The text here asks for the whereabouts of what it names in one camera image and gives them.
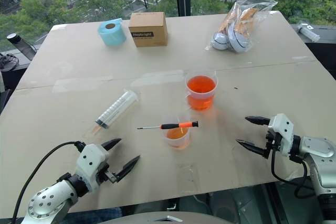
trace plastic measuring cup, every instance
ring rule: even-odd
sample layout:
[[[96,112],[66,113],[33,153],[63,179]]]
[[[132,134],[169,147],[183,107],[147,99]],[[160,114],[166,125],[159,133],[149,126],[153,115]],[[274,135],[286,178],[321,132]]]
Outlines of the plastic measuring cup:
[[[213,104],[218,85],[216,71],[200,70],[189,72],[185,77],[187,101],[193,110],[206,110]]]
[[[189,122],[190,116],[186,114],[169,115],[166,116],[162,123],[183,123]],[[163,139],[174,148],[184,149],[190,143],[190,129],[191,128],[174,128],[169,130],[162,130]]]

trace screwdriver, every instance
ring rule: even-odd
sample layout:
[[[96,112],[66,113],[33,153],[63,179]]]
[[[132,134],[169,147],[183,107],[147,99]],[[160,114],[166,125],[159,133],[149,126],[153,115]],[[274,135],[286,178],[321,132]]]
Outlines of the screwdriver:
[[[162,130],[167,130],[167,129],[184,128],[184,127],[198,127],[198,121],[185,122],[185,123],[167,123],[167,124],[161,124],[160,126],[155,126],[155,127],[142,127],[142,128],[138,128],[138,130],[157,129],[157,128],[160,128]]]

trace blue tape roll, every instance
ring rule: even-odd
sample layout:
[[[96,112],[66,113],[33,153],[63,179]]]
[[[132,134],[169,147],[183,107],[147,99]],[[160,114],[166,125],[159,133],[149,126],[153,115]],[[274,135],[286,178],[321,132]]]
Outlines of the blue tape roll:
[[[104,43],[109,46],[124,43],[126,36],[121,28],[121,18],[105,21],[100,24],[98,33]]]

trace orange liquid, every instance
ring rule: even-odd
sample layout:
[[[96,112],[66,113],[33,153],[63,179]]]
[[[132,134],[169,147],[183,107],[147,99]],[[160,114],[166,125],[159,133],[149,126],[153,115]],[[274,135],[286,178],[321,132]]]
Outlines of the orange liquid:
[[[187,85],[192,91],[197,93],[207,93],[216,87],[215,82],[207,76],[195,76],[188,81]],[[187,99],[193,110],[206,110],[213,104],[214,96],[200,100],[188,95]]]
[[[182,136],[184,136],[185,134],[187,134],[188,132],[188,128],[174,128],[174,129],[170,129],[167,132],[167,137],[170,139],[178,139]],[[172,146],[176,149],[184,149],[186,148],[190,143],[190,140],[187,140],[187,142],[181,146]]]

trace black water bottle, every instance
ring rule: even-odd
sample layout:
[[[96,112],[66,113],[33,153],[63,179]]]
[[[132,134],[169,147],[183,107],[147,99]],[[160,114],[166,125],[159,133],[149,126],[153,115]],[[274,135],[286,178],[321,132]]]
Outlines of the black water bottle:
[[[27,43],[24,39],[20,37],[19,34],[13,33],[7,36],[7,39],[12,43],[20,52],[26,56],[29,60],[33,60],[33,57],[36,54],[36,51]]]

